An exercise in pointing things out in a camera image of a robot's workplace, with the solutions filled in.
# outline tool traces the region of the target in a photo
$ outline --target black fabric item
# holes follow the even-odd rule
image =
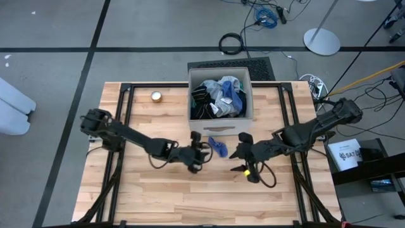
[[[245,117],[246,114],[246,94],[243,91],[239,91],[238,93],[239,99],[242,101],[242,110],[239,112],[238,117]]]
[[[207,87],[205,86],[199,86],[194,89],[194,91],[191,92],[191,96],[196,104],[206,104],[211,101],[211,96],[207,92]]]
[[[216,118],[216,115],[213,113],[213,109],[209,103],[197,104],[195,108],[191,108],[190,118],[192,120],[211,120]]]

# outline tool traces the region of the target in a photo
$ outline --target black floor tape line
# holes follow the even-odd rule
[[[238,47],[224,47],[226,51],[234,51]],[[255,51],[295,51],[310,52],[306,47],[295,46],[252,46]],[[218,47],[0,47],[0,53],[179,53],[179,52],[217,52]],[[375,46],[375,47],[341,47],[339,52],[401,52],[405,46]]]
[[[80,79],[78,81],[78,85],[77,85],[77,88],[75,91],[75,95],[73,97],[72,105],[70,106],[70,110],[69,110],[68,117],[65,122],[65,126],[63,127],[61,140],[60,140],[58,148],[56,150],[56,154],[55,154],[55,157],[54,157],[54,160],[52,163],[51,171],[49,173],[48,180],[45,185],[44,193],[42,193],[42,198],[40,200],[37,214],[35,216],[32,227],[35,227],[35,228],[42,227],[42,225],[44,223],[46,211],[48,209],[49,202],[51,201],[52,193],[53,193],[53,190],[54,190],[54,187],[56,184],[56,179],[58,178],[63,156],[65,155],[65,150],[66,150],[66,145],[68,144],[69,135],[70,135],[70,132],[72,131],[72,126],[73,126],[73,122],[76,117],[78,105],[79,105],[80,99],[83,94],[84,85],[86,83],[87,76],[90,71],[91,62],[94,57],[94,48],[97,46],[98,40],[100,38],[101,29],[103,28],[104,20],[107,15],[107,10],[108,10],[110,1],[111,0],[104,1],[103,9],[101,10],[99,21],[97,23],[97,27],[94,32],[93,39],[92,39],[92,42],[90,45],[90,51],[87,53],[86,61],[83,66],[83,70],[80,75]]]

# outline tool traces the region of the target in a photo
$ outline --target yellow strip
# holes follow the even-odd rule
[[[379,71],[379,72],[377,72],[377,73],[374,73],[374,74],[372,74],[372,75],[370,75],[370,76],[368,76],[368,77],[365,77],[365,78],[363,78],[363,79],[357,80],[357,81],[353,82],[352,84],[349,84],[349,85],[347,85],[347,86],[345,86],[345,87],[342,87],[342,88],[340,88],[340,89],[337,89],[336,91],[331,92],[328,96],[333,96],[333,95],[335,95],[335,94],[337,94],[337,93],[339,93],[339,92],[341,92],[341,91],[345,91],[346,89],[348,89],[348,88],[350,88],[350,87],[352,87],[352,86],[355,86],[355,85],[357,85],[357,84],[359,84],[359,83],[362,83],[362,82],[364,82],[364,81],[366,81],[366,80],[368,80],[368,79],[372,79],[373,77],[376,77],[376,76],[378,76],[378,75],[380,75],[380,74],[382,74],[382,73],[385,73],[385,72],[388,72],[388,71],[393,70],[393,69],[395,69],[395,68],[398,68],[398,67],[400,67],[400,66],[402,66],[402,65],[404,65],[404,64],[405,64],[405,61],[402,61],[402,62],[400,62],[400,63],[398,63],[398,64],[396,64],[396,65],[394,65],[394,66],[390,66],[390,67],[388,67],[388,68],[385,68],[384,70],[381,70],[381,71]]]
[[[245,174],[245,177],[247,177],[248,175],[251,174],[251,172],[250,172],[249,170],[245,170],[245,171],[243,172],[243,174]]]

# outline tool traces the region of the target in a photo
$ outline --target blue object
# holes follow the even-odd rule
[[[255,8],[255,19],[256,21],[260,21],[260,25],[268,28],[274,29],[277,26],[278,16],[272,12],[272,10],[261,7],[261,9]]]
[[[227,145],[223,142],[216,142],[212,137],[208,138],[208,144],[220,155],[221,158],[228,156]]]
[[[242,100],[238,97],[238,94],[235,92],[234,85],[230,81],[226,81],[222,84],[222,92],[224,98],[232,98],[231,105],[240,112],[242,110]]]

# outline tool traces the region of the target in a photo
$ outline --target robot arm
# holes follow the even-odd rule
[[[285,156],[296,151],[309,150],[318,136],[339,124],[355,124],[361,120],[363,112],[352,100],[340,99],[333,103],[332,110],[317,116],[306,123],[296,123],[274,132],[273,139],[253,143],[252,135],[240,133],[241,141],[230,158],[244,159],[246,164],[233,168],[233,171],[246,172],[249,182],[258,183],[257,164],[275,156]]]
[[[191,132],[191,146],[178,147],[176,141],[152,139],[113,120],[111,113],[105,110],[89,110],[82,118],[80,130],[89,136],[100,137],[103,140],[103,148],[109,151],[121,151],[126,140],[144,148],[145,152],[155,159],[167,163],[184,163],[193,174],[200,171],[201,165],[211,159],[204,161],[209,153],[201,152],[207,146],[205,146],[206,142],[200,142],[201,135],[198,132]]]

